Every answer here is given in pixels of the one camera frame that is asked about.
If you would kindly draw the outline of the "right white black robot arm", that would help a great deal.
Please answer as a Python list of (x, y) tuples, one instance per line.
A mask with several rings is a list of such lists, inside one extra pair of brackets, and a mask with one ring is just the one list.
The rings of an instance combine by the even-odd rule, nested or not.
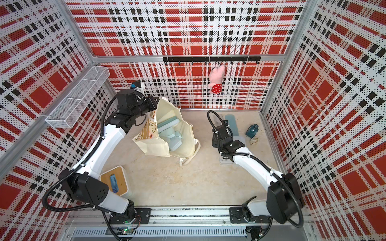
[(234, 139), (228, 122), (215, 111), (208, 111), (207, 118), (212, 127), (212, 147), (217, 149), (221, 159), (244, 168), (266, 191), (265, 201), (252, 197), (242, 204), (241, 218), (254, 223), (259, 217), (267, 216), (272, 222), (289, 222), (302, 228), (305, 203), (296, 177), (290, 173), (283, 174), (254, 156), (244, 143)]

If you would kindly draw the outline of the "cream floral canvas bag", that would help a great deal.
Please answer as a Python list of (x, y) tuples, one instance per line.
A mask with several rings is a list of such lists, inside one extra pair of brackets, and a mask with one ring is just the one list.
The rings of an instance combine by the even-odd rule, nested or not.
[[(133, 138), (134, 143), (146, 155), (176, 157), (180, 160), (180, 166), (188, 165), (197, 155), (201, 144), (194, 137), (193, 125), (183, 120), (181, 110), (167, 98), (161, 98), (157, 109), (147, 116), (142, 131)], [(173, 116), (180, 119), (180, 123), (159, 133), (157, 124)]]

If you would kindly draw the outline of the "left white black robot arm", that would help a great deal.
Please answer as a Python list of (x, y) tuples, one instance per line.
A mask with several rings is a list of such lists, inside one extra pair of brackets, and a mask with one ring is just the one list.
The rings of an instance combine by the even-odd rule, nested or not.
[[(115, 147), (123, 140), (137, 118), (157, 109), (160, 99), (145, 96), (136, 88), (119, 91), (108, 103), (101, 117), (100, 135), (86, 154), (71, 169), (63, 170), (42, 197), (42, 205), (48, 211), (68, 212), (83, 208), (94, 208), (103, 214), (117, 215), (122, 222), (136, 218), (134, 203), (111, 191), (99, 180), (106, 161)], [(80, 206), (59, 208), (49, 203), (49, 196), (63, 188), (70, 199), (81, 201)]]

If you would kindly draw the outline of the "teal pencil case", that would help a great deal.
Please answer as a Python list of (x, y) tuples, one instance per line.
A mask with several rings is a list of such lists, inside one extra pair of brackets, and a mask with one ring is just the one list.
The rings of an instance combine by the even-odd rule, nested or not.
[(225, 115), (225, 119), (228, 121), (228, 124), (230, 126), (230, 129), (233, 133), (233, 136), (239, 136), (239, 131), (236, 123), (236, 118), (232, 114)]

